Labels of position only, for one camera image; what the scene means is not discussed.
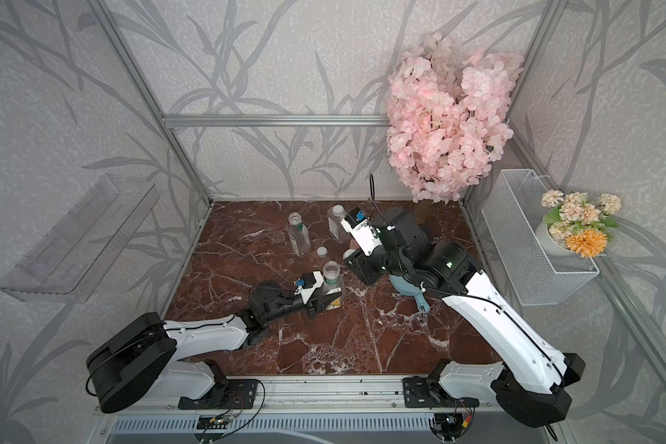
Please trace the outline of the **square clear plastic bottle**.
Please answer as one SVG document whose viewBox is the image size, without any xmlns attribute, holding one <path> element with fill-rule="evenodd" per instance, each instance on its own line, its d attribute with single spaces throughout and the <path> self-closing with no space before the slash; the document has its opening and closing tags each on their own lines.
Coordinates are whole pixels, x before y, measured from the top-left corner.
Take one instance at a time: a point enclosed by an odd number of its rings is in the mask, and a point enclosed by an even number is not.
<svg viewBox="0 0 666 444">
<path fill-rule="evenodd" d="M 333 205 L 327 211 L 329 232 L 338 243 L 349 242 L 351 239 L 349 233 L 342 227 L 345 216 L 346 212 L 342 205 Z"/>
</svg>

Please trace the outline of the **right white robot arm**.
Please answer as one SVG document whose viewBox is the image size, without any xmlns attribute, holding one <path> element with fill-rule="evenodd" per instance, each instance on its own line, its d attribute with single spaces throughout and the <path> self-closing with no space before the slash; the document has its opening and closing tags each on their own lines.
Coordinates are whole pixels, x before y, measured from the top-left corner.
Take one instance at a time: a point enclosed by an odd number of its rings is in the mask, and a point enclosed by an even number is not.
<svg viewBox="0 0 666 444">
<path fill-rule="evenodd" d="M 581 380 L 584 360 L 543 340 L 458 242 L 432 242 L 401 207 L 375 219 L 355 207 L 341 225 L 358 243 L 344 262 L 360 281 L 373 285 L 388 277 L 419 307 L 432 294 L 466 319 L 501 358 L 493 364 L 441 361 L 428 377 L 407 379 L 408 406 L 491 403 L 532 428 L 566 418 L 572 403 L 567 387 Z"/>
</svg>

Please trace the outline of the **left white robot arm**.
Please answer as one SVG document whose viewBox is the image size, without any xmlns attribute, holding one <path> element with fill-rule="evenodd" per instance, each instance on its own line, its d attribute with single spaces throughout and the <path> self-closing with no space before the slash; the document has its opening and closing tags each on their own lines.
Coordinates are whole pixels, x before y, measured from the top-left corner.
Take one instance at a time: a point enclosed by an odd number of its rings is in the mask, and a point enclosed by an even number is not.
<svg viewBox="0 0 666 444">
<path fill-rule="evenodd" d="M 251 409 L 254 380 L 230 380 L 218 364 L 196 356 L 252 348 L 269 335 L 272 322 L 297 312 L 316 317 L 342 295 L 341 284 L 312 272 L 297 279 L 291 292 L 274 281 L 260 283 L 246 309 L 222 318 L 177 322 L 142 314 L 87 358 L 85 390 L 105 414 L 143 399 L 173 397 L 180 410 Z"/>
</svg>

